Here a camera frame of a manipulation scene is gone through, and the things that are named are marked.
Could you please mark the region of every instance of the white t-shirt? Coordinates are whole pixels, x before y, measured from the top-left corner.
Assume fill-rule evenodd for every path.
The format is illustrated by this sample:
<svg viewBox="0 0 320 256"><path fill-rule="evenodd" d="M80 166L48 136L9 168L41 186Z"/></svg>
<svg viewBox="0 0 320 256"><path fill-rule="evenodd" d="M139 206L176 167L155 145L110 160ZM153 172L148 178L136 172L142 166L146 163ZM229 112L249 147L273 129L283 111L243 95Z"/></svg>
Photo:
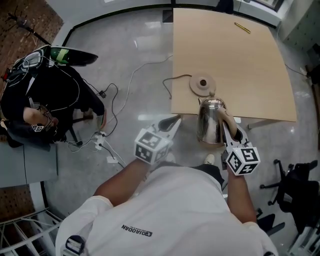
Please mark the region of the white t-shirt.
<svg viewBox="0 0 320 256"><path fill-rule="evenodd" d="M92 224L85 237L90 256L277 256L256 223L242 224L230 213L220 187L200 170L161 167L121 205L102 196L86 200L62 222L56 255L70 236Z"/></svg>

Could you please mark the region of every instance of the pen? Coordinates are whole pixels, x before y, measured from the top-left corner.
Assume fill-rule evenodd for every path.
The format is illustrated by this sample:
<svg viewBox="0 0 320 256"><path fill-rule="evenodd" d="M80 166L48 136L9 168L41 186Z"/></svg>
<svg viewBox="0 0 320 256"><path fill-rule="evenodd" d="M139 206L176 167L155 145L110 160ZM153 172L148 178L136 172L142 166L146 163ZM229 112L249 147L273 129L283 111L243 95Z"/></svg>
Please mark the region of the pen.
<svg viewBox="0 0 320 256"><path fill-rule="evenodd" d="M244 26L241 26L240 24L238 24L238 23L234 23L236 26L238 26L239 28L241 28L241 29L243 29L244 31L246 31L248 34L251 34L251 31L249 30L249 29L247 29L247 28L245 28Z"/></svg>

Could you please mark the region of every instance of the tiled floor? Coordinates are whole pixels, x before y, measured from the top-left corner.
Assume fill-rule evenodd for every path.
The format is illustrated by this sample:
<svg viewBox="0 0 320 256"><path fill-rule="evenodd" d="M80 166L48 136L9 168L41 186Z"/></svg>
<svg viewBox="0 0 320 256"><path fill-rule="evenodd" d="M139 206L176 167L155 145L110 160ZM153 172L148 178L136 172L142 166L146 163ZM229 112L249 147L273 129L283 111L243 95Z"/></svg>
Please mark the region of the tiled floor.
<svg viewBox="0 0 320 256"><path fill-rule="evenodd" d="M294 70L303 67L306 55L278 42L285 63ZM173 25L162 23L160 9L129 12L111 16L77 28L67 43L68 47L82 49L99 56L97 61L86 67L77 68L80 74L99 91L108 84L119 88L114 102L117 113L124 104L132 72L145 62L160 62L173 54ZM268 200L275 189L260 190L260 184L271 184L279 180L279 171L273 165L274 159L289 163L304 163L319 159L317 148L317 118L311 87L298 73L288 69L297 111L297 122L278 122L247 131L249 139L259 150L261 164L258 171L246 177L255 208L265 214L275 213L275 224L285 222L285 229L274 234L272 240L280 252L285 251L297 234L289 213L280 211L277 205L268 206ZM171 104L162 80L172 76L172 58L160 64L147 64L138 70L130 86L128 101L118 115L118 125L108 142L129 163L134 159L133 142L141 128L151 123L140 120L142 115L168 114ZM108 108L108 119L112 117L111 101L116 89L110 86L103 100ZM208 151L196 139L195 115L183 118L174 139L173 153L178 164L196 166L203 162ZM244 128L255 120L242 118ZM107 133L115 125L113 120L107 126ZM87 139L95 130L95 123L78 123L76 131ZM108 164L107 151L94 150L90 142L79 152L72 153L66 143L58 145L58 179L45 183L48 202L63 215L73 212L105 180L117 173L119 165ZM220 153L215 151L216 165L221 167ZM319 168L311 171L311 178L320 178Z"/></svg>

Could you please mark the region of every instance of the kettle handle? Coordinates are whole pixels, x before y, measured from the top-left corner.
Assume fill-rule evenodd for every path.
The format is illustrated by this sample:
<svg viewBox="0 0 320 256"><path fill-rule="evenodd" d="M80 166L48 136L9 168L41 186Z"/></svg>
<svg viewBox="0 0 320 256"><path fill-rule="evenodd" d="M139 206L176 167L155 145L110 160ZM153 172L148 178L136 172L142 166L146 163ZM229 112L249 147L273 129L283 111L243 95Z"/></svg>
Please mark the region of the kettle handle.
<svg viewBox="0 0 320 256"><path fill-rule="evenodd" d="M231 137L236 137L238 128L233 115L230 114L224 107L219 107L217 113L218 117L227 123Z"/></svg>

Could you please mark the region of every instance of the wooden table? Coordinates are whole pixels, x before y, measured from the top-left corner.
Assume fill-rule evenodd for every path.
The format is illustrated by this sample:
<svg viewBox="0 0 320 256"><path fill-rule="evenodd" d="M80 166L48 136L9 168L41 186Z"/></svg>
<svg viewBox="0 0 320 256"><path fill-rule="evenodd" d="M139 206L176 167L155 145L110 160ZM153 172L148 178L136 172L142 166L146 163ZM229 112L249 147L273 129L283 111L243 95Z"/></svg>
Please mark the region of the wooden table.
<svg viewBox="0 0 320 256"><path fill-rule="evenodd" d="M209 10L175 8L173 17L173 77L211 75L216 96L235 117L266 119L256 126L297 121L288 73L268 27ZM189 79L172 81L172 113L198 113Z"/></svg>

